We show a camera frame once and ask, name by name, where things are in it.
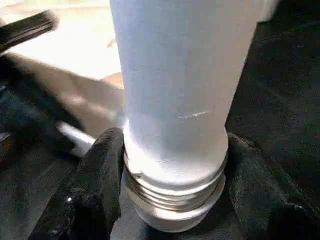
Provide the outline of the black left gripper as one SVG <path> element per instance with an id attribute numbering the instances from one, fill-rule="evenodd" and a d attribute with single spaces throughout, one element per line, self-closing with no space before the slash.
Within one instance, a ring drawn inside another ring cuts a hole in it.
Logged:
<path id="1" fill-rule="evenodd" d="M 0 53 L 34 39 L 42 34 L 54 31 L 58 18 L 45 10 L 35 15 L 0 26 Z"/>

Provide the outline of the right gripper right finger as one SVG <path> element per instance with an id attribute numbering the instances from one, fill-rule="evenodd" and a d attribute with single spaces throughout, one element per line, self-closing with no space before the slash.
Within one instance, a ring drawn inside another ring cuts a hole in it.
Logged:
<path id="1" fill-rule="evenodd" d="M 228 134 L 230 201 L 249 240 L 318 240 L 320 211 L 256 143 Z"/>

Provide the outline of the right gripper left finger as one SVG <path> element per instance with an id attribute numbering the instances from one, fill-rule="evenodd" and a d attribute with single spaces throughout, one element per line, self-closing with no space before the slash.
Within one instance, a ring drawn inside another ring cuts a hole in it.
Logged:
<path id="1" fill-rule="evenodd" d="M 123 131 L 106 130 L 60 184 L 30 240 L 108 240 L 121 216 Z"/>

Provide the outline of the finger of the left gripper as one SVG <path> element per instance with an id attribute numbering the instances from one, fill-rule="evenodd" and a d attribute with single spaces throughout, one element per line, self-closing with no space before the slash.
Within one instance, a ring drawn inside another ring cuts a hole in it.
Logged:
<path id="1" fill-rule="evenodd" d="M 53 151 L 83 155 L 83 146 L 71 132 L 82 124 L 29 69 L 12 58 L 0 57 L 0 131 L 22 140 L 43 142 Z"/>

